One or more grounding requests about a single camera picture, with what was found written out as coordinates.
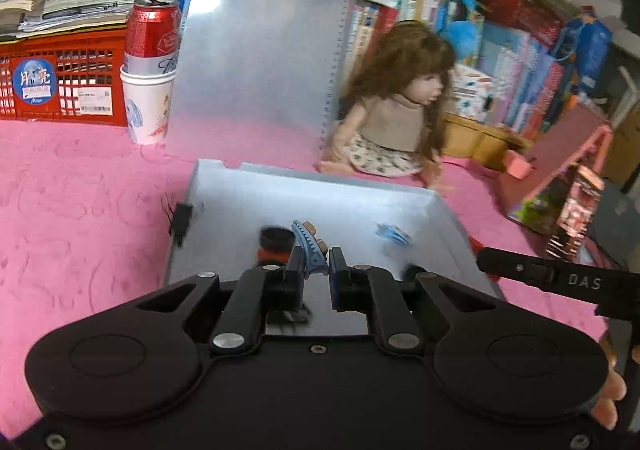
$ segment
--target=white label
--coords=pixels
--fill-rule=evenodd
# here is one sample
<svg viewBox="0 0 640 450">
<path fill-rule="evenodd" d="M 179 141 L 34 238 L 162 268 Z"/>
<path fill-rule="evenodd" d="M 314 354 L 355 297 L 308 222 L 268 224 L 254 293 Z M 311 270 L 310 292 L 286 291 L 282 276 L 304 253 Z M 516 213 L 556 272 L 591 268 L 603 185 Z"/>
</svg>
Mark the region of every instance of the white label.
<svg viewBox="0 0 640 450">
<path fill-rule="evenodd" d="M 80 111 L 83 114 L 113 116 L 110 87 L 80 87 L 76 90 Z"/>
<path fill-rule="evenodd" d="M 51 86 L 50 85 L 36 85 L 33 87 L 22 88 L 22 99 L 29 100 L 30 98 L 50 98 Z"/>
</svg>

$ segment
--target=doll hair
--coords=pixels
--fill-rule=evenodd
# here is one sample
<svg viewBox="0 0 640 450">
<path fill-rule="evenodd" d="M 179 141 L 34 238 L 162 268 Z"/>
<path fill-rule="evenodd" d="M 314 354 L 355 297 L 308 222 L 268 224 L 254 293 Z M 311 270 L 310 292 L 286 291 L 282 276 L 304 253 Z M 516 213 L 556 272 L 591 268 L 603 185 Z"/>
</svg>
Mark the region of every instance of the doll hair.
<svg viewBox="0 0 640 450">
<path fill-rule="evenodd" d="M 442 94 L 424 106 L 424 128 L 417 153 L 424 160 L 433 159 L 444 147 L 444 110 L 450 97 L 456 56 L 452 46 L 415 20 L 398 22 L 380 37 L 373 56 L 351 79 L 346 94 L 352 106 L 362 98 L 382 99 L 401 94 L 415 78 L 440 75 Z"/>
</svg>

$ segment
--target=paper cup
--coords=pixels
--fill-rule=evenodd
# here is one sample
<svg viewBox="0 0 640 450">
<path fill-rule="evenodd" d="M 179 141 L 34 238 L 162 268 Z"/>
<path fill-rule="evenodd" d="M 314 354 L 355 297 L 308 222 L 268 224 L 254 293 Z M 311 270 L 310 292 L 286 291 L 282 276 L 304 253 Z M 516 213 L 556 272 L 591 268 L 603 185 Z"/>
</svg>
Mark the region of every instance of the paper cup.
<svg viewBox="0 0 640 450">
<path fill-rule="evenodd" d="M 129 135 L 134 143 L 148 145 L 164 140 L 174 78 L 175 71 L 143 76 L 120 68 Z"/>
</svg>

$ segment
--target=orange crate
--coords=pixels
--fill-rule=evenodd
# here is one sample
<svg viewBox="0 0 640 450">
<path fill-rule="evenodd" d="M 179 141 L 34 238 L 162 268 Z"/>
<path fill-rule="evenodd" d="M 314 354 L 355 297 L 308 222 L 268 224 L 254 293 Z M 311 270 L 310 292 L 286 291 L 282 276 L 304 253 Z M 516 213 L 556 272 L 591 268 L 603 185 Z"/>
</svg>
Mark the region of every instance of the orange crate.
<svg viewBox="0 0 640 450">
<path fill-rule="evenodd" d="M 0 44 L 0 119 L 126 126 L 124 36 L 110 29 Z"/>
</svg>

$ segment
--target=soda can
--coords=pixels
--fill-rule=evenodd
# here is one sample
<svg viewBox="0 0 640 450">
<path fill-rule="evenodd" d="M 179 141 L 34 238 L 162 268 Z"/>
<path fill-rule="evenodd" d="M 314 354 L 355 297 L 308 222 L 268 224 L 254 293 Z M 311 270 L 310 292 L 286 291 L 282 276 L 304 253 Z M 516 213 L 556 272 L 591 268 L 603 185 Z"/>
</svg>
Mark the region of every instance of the soda can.
<svg viewBox="0 0 640 450">
<path fill-rule="evenodd" d="M 176 0 L 136 0 L 125 36 L 124 70 L 132 75 L 163 75 L 175 69 L 180 47 Z"/>
</svg>

